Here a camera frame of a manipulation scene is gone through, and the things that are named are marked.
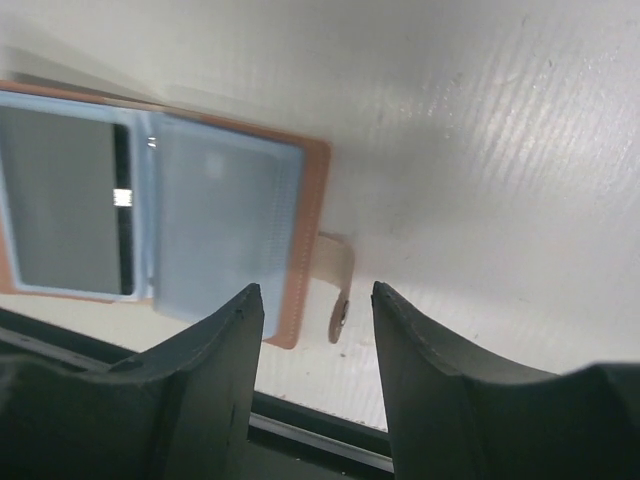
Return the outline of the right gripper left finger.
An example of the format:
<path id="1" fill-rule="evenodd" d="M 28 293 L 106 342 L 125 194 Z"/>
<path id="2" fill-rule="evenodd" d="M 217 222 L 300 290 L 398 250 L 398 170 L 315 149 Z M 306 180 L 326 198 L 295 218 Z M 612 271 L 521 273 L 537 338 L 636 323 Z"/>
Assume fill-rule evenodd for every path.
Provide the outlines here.
<path id="1" fill-rule="evenodd" d="M 263 331 L 251 284 L 218 311 L 129 357 L 1 314 L 5 479 L 236 479 Z"/>

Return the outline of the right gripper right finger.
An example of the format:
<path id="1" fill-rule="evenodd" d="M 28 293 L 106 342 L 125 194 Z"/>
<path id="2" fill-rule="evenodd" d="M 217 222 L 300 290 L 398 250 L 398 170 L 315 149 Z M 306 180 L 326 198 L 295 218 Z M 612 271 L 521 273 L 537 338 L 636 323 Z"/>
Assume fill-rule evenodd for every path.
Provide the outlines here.
<path id="1" fill-rule="evenodd" d="M 639 368 L 555 375 L 492 353 L 372 291 L 377 358 L 399 479 L 635 479 Z"/>

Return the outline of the tan leather card holder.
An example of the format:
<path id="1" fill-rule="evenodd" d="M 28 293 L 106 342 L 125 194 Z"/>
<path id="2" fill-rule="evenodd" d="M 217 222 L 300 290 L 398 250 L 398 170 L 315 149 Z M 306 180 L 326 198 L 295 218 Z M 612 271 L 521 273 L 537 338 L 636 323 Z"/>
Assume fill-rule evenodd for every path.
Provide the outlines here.
<path id="1" fill-rule="evenodd" d="M 337 300 L 336 343 L 349 308 L 355 254 L 319 229 L 331 161 L 328 143 L 102 92 L 5 81 L 4 106 L 115 121 L 130 130 L 134 292 L 66 296 L 16 290 L 1 173 L 1 290 L 98 303 L 148 304 L 194 323 L 249 283 L 261 286 L 264 340 L 292 349 L 312 280 Z"/>

